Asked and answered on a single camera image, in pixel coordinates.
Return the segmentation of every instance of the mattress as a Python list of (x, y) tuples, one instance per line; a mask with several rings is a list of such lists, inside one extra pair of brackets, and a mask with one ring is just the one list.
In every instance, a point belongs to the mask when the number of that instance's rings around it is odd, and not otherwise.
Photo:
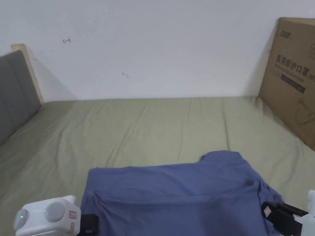
[(0, 146), (0, 235), (26, 203), (75, 195), (94, 167), (196, 162), (238, 151), (284, 200), (307, 210), (315, 152), (259, 98), (49, 102)]

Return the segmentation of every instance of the upholstered headboard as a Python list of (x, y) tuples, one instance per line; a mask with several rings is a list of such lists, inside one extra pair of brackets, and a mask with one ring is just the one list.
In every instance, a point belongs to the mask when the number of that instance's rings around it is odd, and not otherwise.
[(21, 50), (0, 57), (0, 145), (41, 107)]

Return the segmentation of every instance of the sticker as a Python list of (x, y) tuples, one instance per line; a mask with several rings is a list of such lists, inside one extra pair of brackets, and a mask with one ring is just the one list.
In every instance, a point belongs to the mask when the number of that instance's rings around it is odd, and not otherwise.
[(70, 219), (76, 219), (77, 213), (75, 211), (69, 211), (69, 218)]
[(71, 223), (71, 226), (70, 226), (70, 230), (68, 231), (68, 233), (73, 233), (74, 231), (74, 223)]
[(266, 217), (268, 217), (268, 215), (270, 215), (271, 210), (268, 206), (264, 209), (264, 213), (265, 213)]

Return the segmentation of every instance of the blue cloth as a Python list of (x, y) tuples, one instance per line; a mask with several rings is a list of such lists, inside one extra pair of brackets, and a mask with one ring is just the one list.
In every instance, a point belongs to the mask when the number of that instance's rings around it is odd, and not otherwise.
[(216, 151), (191, 164), (91, 169), (81, 210), (99, 216), (101, 236), (279, 235), (264, 201), (283, 202), (238, 152)]

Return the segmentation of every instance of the black clamp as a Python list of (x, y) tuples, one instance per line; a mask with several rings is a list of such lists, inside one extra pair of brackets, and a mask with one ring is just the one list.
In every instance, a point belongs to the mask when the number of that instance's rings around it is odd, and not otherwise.
[(99, 217), (95, 214), (81, 215), (80, 233), (77, 236), (97, 236), (99, 234)]
[(308, 212), (285, 203), (264, 202), (261, 214), (283, 236), (301, 236), (302, 224), (295, 221), (293, 215), (302, 217)]

